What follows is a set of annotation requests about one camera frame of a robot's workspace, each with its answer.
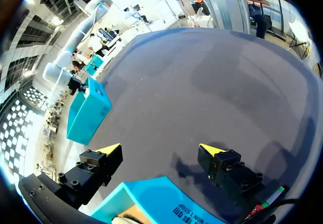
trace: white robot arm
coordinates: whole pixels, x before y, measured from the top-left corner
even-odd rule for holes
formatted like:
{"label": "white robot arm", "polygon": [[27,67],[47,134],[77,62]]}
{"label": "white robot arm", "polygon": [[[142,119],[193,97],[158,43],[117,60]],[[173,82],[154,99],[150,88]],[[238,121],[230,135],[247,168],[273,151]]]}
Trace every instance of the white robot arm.
{"label": "white robot arm", "polygon": [[82,82],[74,77],[71,73],[63,68],[72,62],[72,52],[77,45],[83,40],[89,30],[107,11],[103,5],[107,0],[91,0],[85,10],[91,15],[85,19],[72,33],[66,45],[59,52],[56,60],[48,63],[43,72],[43,78],[59,86],[68,85],[74,94],[77,89],[81,90]]}

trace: cyan box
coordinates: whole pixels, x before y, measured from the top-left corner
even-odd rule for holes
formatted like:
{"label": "cyan box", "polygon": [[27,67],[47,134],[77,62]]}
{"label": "cyan box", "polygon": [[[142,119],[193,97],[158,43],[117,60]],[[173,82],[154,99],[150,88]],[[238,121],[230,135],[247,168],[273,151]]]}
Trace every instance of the cyan box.
{"label": "cyan box", "polygon": [[86,65],[85,67],[85,71],[93,76],[93,74],[95,73],[96,69],[94,69],[95,67],[99,68],[103,63],[103,60],[97,56],[94,55],[93,58],[91,59],[91,61]]}
{"label": "cyan box", "polygon": [[112,108],[104,87],[91,77],[87,78],[89,95],[78,92],[69,112],[67,138],[88,145],[101,122]]}
{"label": "cyan box", "polygon": [[111,223],[115,216],[134,204],[153,224],[225,223],[199,206],[166,176],[119,184],[90,216]]}

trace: glass wall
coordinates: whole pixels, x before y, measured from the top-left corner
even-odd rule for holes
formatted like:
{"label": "glass wall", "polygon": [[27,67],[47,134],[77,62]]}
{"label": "glass wall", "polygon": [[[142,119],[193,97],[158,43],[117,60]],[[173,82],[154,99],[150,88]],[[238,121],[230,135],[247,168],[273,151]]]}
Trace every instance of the glass wall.
{"label": "glass wall", "polygon": [[38,123],[41,116],[31,107],[16,99],[8,108],[0,122],[0,163],[11,183],[17,184],[19,179],[32,173],[33,161],[25,161],[32,157],[32,143],[38,135]]}

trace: window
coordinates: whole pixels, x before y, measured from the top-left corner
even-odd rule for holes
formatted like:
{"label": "window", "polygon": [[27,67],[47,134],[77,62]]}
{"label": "window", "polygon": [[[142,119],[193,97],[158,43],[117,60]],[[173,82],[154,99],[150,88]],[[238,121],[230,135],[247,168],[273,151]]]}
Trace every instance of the window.
{"label": "window", "polygon": [[5,82],[5,90],[9,89],[14,83],[16,83],[23,75],[24,70],[31,70],[34,66],[38,56],[26,57],[9,64],[8,73]]}

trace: gray table surface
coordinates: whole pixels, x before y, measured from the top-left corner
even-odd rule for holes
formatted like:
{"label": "gray table surface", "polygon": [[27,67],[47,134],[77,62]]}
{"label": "gray table surface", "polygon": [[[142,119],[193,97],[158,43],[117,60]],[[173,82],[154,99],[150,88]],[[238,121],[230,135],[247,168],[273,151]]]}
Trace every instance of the gray table surface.
{"label": "gray table surface", "polygon": [[139,35],[101,83],[113,109],[89,147],[121,143],[124,155],[100,189],[103,197],[120,182],[166,175],[207,211],[232,221],[240,210],[199,166],[200,143],[235,149],[265,183],[277,178],[292,186],[289,197],[300,195],[316,165],[321,81],[263,39],[206,28]]}

